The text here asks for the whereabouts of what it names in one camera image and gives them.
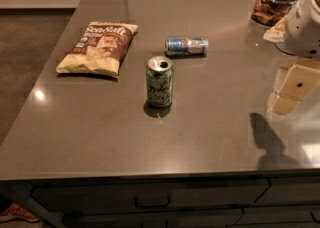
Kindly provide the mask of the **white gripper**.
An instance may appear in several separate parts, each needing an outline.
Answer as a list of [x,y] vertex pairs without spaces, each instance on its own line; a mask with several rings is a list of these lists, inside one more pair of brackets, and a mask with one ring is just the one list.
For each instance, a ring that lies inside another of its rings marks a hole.
[[[286,50],[301,57],[320,58],[320,0],[298,0],[287,16]],[[282,67],[270,95],[270,109],[289,115],[320,84],[320,62],[300,59]]]

